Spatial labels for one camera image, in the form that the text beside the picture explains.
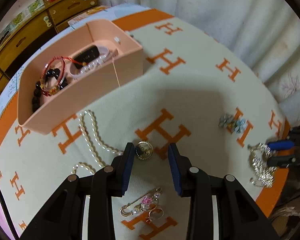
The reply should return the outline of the blue flower earrings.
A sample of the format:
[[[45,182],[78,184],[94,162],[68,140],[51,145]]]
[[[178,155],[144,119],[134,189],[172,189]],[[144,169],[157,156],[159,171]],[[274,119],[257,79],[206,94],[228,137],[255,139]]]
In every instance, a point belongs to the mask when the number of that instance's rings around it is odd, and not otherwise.
[[[218,127],[226,128],[231,133],[241,134],[246,129],[248,123],[245,119],[236,118],[233,115],[225,113],[220,117]]]

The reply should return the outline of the stack of books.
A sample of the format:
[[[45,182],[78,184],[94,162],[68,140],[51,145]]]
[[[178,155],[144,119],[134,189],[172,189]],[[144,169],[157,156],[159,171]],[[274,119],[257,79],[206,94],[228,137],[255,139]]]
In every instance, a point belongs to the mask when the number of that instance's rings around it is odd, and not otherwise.
[[[107,9],[109,9],[109,6],[101,5],[101,6],[98,6],[98,7],[93,7],[91,9],[87,10],[86,12],[83,12],[83,13],[73,17],[72,19],[68,20],[68,25],[72,26],[72,25],[80,22],[81,20],[84,20],[84,19],[88,18],[89,16],[91,16],[93,14],[105,11]]]

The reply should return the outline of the gold round pendant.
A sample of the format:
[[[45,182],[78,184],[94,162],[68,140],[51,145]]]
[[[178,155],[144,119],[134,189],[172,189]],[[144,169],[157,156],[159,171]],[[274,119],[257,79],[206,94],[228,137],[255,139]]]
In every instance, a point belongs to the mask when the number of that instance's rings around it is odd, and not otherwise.
[[[153,146],[147,141],[140,141],[135,147],[135,154],[140,160],[149,159],[152,156],[153,151]]]

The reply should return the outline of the pearl safety pin brooch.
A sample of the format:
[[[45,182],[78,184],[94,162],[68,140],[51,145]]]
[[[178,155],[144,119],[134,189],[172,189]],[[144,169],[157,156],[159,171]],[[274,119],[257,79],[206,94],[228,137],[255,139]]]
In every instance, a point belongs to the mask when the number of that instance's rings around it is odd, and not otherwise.
[[[161,194],[161,187],[151,189],[133,202],[122,206],[119,213],[122,217],[136,216],[145,213],[145,221],[149,224],[164,216],[164,211],[159,205]]]

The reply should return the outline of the pink cardboard box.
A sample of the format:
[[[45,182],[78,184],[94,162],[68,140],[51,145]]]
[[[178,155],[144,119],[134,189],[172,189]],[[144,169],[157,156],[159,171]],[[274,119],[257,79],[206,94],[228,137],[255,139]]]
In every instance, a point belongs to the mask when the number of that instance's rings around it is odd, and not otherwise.
[[[102,64],[88,63],[77,69],[69,60],[90,46],[106,47],[114,56]],[[46,91],[56,84],[45,79],[43,71],[51,67],[65,75],[67,86],[56,94],[42,95],[37,110],[32,107],[35,84],[46,82]],[[143,74],[143,47],[129,34],[108,20],[93,20],[66,34],[37,55],[24,69],[19,85],[17,117],[21,127],[48,134],[70,115],[83,109],[112,90]]]

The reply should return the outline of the wooden desk with drawers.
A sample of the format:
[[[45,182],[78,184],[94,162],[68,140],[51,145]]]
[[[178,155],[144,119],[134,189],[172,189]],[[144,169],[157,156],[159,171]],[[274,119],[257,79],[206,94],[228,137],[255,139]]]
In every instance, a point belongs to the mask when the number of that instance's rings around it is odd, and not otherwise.
[[[0,94],[21,65],[68,21],[99,5],[99,0],[56,0],[21,23],[0,46]]]

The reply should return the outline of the orange H pattern blanket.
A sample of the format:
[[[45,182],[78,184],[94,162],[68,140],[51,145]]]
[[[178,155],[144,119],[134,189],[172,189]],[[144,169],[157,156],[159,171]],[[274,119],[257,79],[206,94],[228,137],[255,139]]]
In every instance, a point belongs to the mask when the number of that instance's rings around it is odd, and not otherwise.
[[[166,13],[147,10],[113,22],[143,47],[143,74],[70,115],[48,134],[18,123],[18,94],[0,119],[0,191],[19,237],[72,172],[86,177],[129,142],[153,146],[135,159],[128,190],[112,199],[117,239],[184,239],[189,198],[179,198],[168,146],[207,174],[233,175],[266,216],[277,203],[286,172],[270,189],[250,183],[248,145],[279,139],[285,115],[260,79],[229,49],[198,28]],[[219,128],[225,113],[248,123],[241,134]],[[156,187],[164,216],[122,217],[119,210]]]

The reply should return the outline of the white floral curtain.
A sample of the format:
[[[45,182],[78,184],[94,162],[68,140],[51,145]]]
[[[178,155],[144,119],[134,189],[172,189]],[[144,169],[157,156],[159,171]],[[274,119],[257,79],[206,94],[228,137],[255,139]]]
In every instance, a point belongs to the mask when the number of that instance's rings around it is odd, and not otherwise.
[[[155,8],[205,31],[250,67],[300,126],[300,18],[286,0],[100,1]]]

